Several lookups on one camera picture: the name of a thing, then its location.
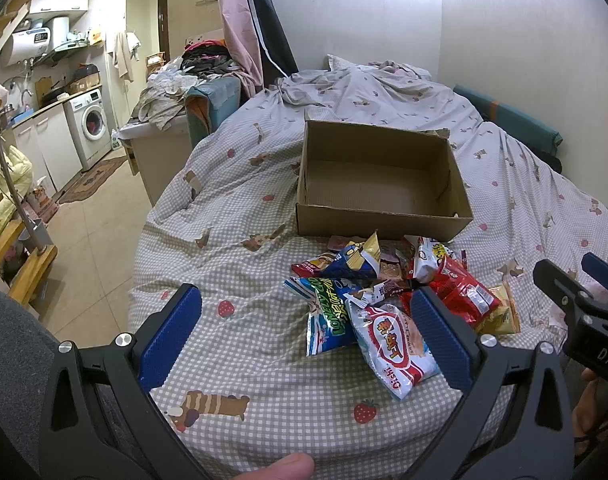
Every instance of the doormat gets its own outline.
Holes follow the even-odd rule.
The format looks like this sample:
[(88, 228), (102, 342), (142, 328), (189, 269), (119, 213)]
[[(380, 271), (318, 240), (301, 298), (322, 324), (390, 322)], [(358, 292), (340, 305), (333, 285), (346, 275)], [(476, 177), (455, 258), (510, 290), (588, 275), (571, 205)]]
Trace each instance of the doormat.
[(70, 187), (58, 200), (60, 204), (67, 202), (82, 202), (100, 189), (100, 186), (108, 180), (117, 168), (119, 168), (127, 157), (116, 156), (108, 160), (101, 160), (95, 164), (90, 171), (84, 173), (78, 181)]

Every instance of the black curtain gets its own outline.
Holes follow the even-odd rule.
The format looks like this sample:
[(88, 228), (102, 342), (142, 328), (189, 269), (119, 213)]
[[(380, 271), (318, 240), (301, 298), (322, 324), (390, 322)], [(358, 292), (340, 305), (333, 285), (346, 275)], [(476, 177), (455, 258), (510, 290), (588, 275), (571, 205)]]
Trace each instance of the black curtain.
[[(251, 7), (255, 6), (255, 10), (251, 8), (251, 12), (255, 12), (256, 26), (258, 25), (260, 28), (257, 31), (258, 36), (261, 35), (260, 46), (265, 50), (268, 60), (272, 61), (285, 75), (299, 72), (293, 53), (290, 51), (289, 42), (284, 34), (284, 29), (281, 28), (279, 17), (275, 12), (275, 7), (273, 7), (273, 1), (249, 0), (249, 4)], [(265, 64), (263, 68), (264, 70), (270, 69)]]

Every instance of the box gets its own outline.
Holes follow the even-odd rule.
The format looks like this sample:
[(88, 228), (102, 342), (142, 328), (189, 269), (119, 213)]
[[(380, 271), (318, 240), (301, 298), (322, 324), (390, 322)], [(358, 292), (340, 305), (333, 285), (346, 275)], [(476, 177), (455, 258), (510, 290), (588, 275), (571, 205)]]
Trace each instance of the box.
[(87, 75), (77, 81), (73, 81), (68, 85), (68, 93), (73, 95), (79, 92), (84, 92), (89, 88), (93, 88), (100, 84), (100, 75), (98, 73)]
[(421, 235), (448, 242), (472, 220), (448, 130), (307, 121), (297, 232)]

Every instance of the kitchen cabinet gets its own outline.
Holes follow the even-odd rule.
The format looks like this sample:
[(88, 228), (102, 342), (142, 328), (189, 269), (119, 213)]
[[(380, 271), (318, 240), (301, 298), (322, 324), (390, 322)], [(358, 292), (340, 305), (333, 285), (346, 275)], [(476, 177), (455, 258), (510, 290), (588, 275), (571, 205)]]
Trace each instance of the kitchen cabinet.
[(23, 122), (14, 135), (15, 145), (33, 164), (33, 182), (45, 176), (42, 185), (49, 196), (82, 171), (62, 104)]
[(78, 18), (88, 10), (88, 0), (31, 0), (29, 16), (50, 20), (55, 16)]
[(42, 181), (42, 185), (49, 196), (55, 195), (56, 189), (50, 178), (49, 170), (46, 168), (46, 162), (44, 162), (42, 156), (42, 150), (37, 140), (37, 131), (35, 130), (33, 121), (26, 121), (24, 124), (20, 124), (20, 126), (14, 129), (14, 134), (17, 149), (26, 155), (33, 165), (33, 183), (35, 184), (42, 177), (46, 177)]

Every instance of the hand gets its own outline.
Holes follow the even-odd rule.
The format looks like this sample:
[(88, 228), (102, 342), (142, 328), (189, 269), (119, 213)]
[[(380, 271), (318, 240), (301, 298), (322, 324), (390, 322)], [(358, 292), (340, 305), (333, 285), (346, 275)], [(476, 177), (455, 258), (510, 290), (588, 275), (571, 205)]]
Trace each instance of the hand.
[(304, 453), (293, 453), (274, 464), (236, 476), (233, 480), (308, 480), (315, 470), (315, 462)]

